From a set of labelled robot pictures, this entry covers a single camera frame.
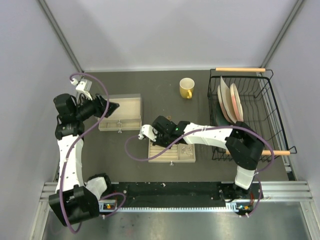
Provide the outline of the yellow mug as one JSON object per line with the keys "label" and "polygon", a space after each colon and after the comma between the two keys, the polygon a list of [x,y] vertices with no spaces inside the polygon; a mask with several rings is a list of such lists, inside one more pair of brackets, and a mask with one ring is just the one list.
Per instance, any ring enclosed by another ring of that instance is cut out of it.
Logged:
{"label": "yellow mug", "polygon": [[191,99],[193,97],[195,82],[192,78],[185,77],[179,82],[180,96],[184,99]]}

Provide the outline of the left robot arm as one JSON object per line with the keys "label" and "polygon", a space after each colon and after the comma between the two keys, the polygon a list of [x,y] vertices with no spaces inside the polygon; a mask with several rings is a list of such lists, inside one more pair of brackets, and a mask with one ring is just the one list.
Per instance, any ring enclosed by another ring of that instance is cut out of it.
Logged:
{"label": "left robot arm", "polygon": [[113,194],[114,187],[105,173],[83,180],[84,121],[92,116],[108,118],[120,105],[99,94],[77,103],[73,95],[63,93],[53,102],[58,112],[55,137],[60,161],[58,184],[48,202],[62,225],[67,227],[98,217],[99,200]]}

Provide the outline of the cream plate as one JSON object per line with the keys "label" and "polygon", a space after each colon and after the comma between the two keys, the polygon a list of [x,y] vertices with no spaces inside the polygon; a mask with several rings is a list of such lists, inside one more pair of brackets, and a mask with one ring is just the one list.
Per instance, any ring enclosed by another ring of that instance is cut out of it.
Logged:
{"label": "cream plate", "polygon": [[231,123],[236,123],[237,118],[236,118],[233,103],[232,103],[231,90],[227,86],[222,76],[220,76],[219,87],[220,87],[220,96],[221,96],[222,104],[224,106],[225,113],[227,114],[228,119],[230,120]]}

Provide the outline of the beige jewelry tray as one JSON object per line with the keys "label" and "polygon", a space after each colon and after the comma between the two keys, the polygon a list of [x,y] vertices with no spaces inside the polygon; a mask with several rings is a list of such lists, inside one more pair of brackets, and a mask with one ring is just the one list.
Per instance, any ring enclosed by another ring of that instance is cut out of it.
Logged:
{"label": "beige jewelry tray", "polygon": [[[193,146],[194,154],[186,155],[181,154],[181,148],[185,146]],[[195,163],[196,162],[196,151],[194,144],[175,144],[166,152],[160,156],[153,158],[148,161],[149,163]]]}

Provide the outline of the silver jewelry pile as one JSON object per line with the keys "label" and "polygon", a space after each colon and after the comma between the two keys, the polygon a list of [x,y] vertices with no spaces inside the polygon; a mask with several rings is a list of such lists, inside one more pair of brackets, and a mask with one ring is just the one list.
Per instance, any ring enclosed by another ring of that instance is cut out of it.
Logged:
{"label": "silver jewelry pile", "polygon": [[194,148],[193,146],[183,146],[181,148],[181,154],[182,155],[188,155],[188,156],[192,156],[194,154]]}

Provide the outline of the dark teal plate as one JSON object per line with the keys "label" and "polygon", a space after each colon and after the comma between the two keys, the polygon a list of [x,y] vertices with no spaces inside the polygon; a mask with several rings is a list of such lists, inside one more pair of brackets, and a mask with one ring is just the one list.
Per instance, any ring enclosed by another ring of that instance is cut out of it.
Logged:
{"label": "dark teal plate", "polygon": [[224,115],[220,109],[217,109],[215,111],[215,122],[216,122],[217,126],[229,126],[230,125],[230,123],[226,120],[226,118],[224,117]]}

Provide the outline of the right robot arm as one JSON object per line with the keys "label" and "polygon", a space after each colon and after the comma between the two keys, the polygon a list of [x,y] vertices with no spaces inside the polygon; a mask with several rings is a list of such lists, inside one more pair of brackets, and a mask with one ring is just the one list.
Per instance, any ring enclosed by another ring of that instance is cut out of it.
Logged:
{"label": "right robot arm", "polygon": [[189,121],[178,124],[158,116],[147,126],[144,134],[154,146],[168,148],[170,144],[206,145],[226,150],[237,164],[232,190],[225,192],[228,199],[245,198],[252,191],[258,161],[264,150],[259,136],[244,122],[228,126],[205,126]]}

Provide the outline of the pink plate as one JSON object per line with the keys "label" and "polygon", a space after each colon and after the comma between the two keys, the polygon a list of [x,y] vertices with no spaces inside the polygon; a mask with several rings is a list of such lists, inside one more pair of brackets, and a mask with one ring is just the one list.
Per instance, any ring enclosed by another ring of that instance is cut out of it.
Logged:
{"label": "pink plate", "polygon": [[232,101],[235,117],[237,121],[243,122],[244,121],[243,107],[242,107],[238,89],[235,83],[232,83],[230,85],[230,95],[231,95],[231,101]]}

